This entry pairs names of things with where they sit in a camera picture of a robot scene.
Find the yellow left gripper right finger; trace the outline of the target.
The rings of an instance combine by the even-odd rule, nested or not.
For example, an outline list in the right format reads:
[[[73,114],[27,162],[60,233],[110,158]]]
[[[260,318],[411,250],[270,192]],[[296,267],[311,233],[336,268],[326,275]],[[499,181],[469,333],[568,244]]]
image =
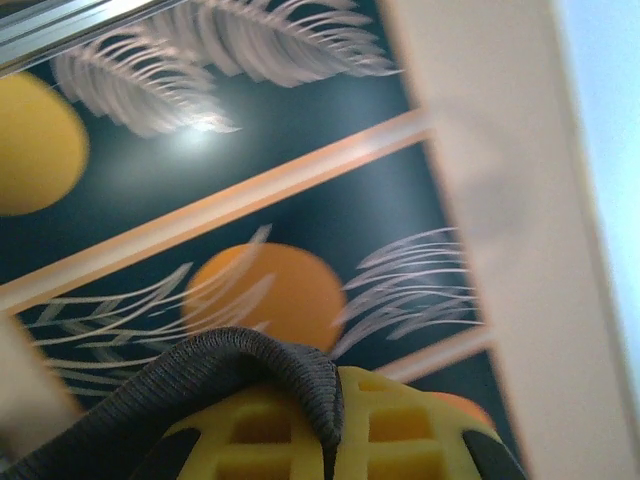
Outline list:
[[[336,479],[524,479],[488,414],[357,367],[339,369],[344,428]]]

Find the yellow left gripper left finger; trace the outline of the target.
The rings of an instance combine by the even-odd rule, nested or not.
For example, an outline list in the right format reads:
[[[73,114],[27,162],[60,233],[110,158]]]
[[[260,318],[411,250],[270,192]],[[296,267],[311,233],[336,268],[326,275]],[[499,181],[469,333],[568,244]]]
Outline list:
[[[198,437],[180,479],[321,480],[323,449],[296,399],[274,386],[233,394],[170,427]]]

